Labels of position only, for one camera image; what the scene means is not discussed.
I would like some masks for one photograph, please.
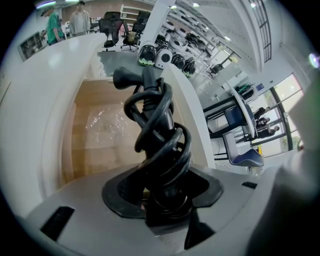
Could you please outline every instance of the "bright light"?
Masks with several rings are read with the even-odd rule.
[[[313,53],[311,53],[309,55],[310,64],[316,69],[319,68],[319,59],[320,59],[320,57],[317,57]]]
[[[36,8],[39,9],[39,8],[42,8],[42,7],[45,7],[45,6],[54,5],[55,3],[56,3],[56,1],[45,2],[45,3],[43,3],[43,4],[38,5]]]

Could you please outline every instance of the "person in black clothing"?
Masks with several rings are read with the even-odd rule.
[[[258,137],[254,137],[252,138],[251,136],[245,136],[242,139],[238,140],[236,143],[239,142],[252,142],[255,139],[264,139],[267,137],[271,137],[273,135],[275,135],[276,131],[279,131],[280,127],[279,126],[275,126],[273,129],[270,128],[270,125],[268,124],[268,128],[264,129],[262,131],[258,131]]]
[[[266,127],[267,123],[270,121],[270,118],[267,117],[267,118],[264,118],[264,117],[261,117],[258,122],[256,122],[256,129],[259,130],[263,127]]]
[[[256,112],[254,112],[254,120],[259,120],[259,118],[261,117],[261,116],[263,116],[265,113],[267,113],[267,112],[269,112],[270,111],[270,107],[266,107],[266,108],[264,108],[264,107],[260,107]]]

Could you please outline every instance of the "green clothing on table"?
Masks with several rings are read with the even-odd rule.
[[[46,33],[48,35],[48,43],[52,43],[56,39],[54,28],[58,30],[59,37],[63,37],[64,33],[61,29],[61,22],[59,20],[59,15],[56,12],[51,13],[49,16],[48,24],[46,26]]]

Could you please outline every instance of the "light fixture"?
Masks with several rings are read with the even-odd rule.
[[[320,56],[317,57],[315,54],[311,53],[309,55],[309,61],[310,61],[310,64],[314,67],[314,68],[319,68],[319,59],[320,59]]]
[[[229,53],[229,52],[227,52],[226,50],[223,50],[223,51],[230,56],[230,53]]]
[[[56,1],[45,2],[45,3],[43,3],[43,4],[40,4],[40,5],[36,6],[35,8],[39,9],[39,8],[42,8],[42,7],[54,5],[55,3],[56,3]]]

